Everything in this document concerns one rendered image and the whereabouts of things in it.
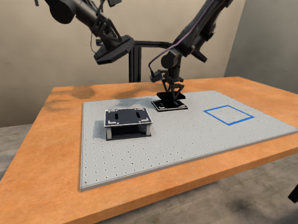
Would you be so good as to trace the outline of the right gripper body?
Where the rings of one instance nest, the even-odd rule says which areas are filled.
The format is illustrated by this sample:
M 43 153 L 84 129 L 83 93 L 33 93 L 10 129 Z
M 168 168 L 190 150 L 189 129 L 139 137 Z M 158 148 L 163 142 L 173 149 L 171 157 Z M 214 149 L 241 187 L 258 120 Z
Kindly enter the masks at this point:
M 100 6 L 98 7 L 97 11 L 93 10 L 89 5 L 81 2 L 78 12 L 76 14 L 76 18 L 81 21 L 83 24 L 85 24 L 87 27 L 90 28 L 90 30 L 97 36 L 100 36 L 105 23 L 105 16 L 100 12 L 105 0 L 102 0 Z M 100 29 L 99 26 L 103 22 Z

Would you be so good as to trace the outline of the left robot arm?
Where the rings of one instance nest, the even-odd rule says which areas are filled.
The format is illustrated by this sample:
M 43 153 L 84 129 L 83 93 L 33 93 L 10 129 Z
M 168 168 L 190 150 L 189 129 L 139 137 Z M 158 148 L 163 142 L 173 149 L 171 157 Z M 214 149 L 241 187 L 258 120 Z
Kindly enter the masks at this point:
M 195 18 L 177 36 L 173 45 L 177 44 L 189 31 L 190 34 L 162 57 L 162 67 L 169 69 L 181 66 L 182 56 L 188 57 L 195 48 L 199 50 L 205 41 L 208 42 L 215 34 L 214 29 L 221 11 L 232 2 L 233 0 L 206 0 Z

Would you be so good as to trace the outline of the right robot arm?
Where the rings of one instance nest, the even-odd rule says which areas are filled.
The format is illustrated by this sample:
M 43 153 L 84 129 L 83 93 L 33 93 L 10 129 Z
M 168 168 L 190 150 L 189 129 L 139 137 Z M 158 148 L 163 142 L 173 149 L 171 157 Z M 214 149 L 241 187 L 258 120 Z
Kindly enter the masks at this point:
M 52 17 L 61 24 L 69 24 L 73 20 L 74 16 L 78 12 L 78 8 L 83 1 L 87 5 L 89 5 L 91 8 L 93 8 L 95 11 L 97 11 L 97 6 L 95 5 L 93 0 L 44 0 L 50 9 L 50 13 Z M 122 0 L 107 0 L 109 7 L 114 7 L 116 4 L 119 4 L 122 2 Z M 105 48 L 99 50 L 94 55 L 96 59 L 100 59 L 106 54 L 112 52 L 119 46 L 123 45 L 127 41 L 130 40 L 130 37 L 128 35 L 124 35 L 121 37 L 122 41 L 121 43 L 114 42 L 111 40 L 100 38 L 103 42 Z

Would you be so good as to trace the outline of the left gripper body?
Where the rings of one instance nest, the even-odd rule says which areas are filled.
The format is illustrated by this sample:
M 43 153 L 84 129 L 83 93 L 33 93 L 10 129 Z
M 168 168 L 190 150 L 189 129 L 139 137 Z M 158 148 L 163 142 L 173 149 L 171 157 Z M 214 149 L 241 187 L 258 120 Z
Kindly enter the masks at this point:
M 171 86 L 181 86 L 181 84 L 175 84 L 175 82 L 183 82 L 184 79 L 182 79 L 181 77 L 179 77 L 180 74 L 180 66 L 178 67 L 172 67 L 168 70 L 161 70 L 158 69 L 156 72 L 154 72 L 154 76 L 157 77 L 158 75 L 163 74 L 163 78 L 166 79 L 166 82 L 171 85 Z

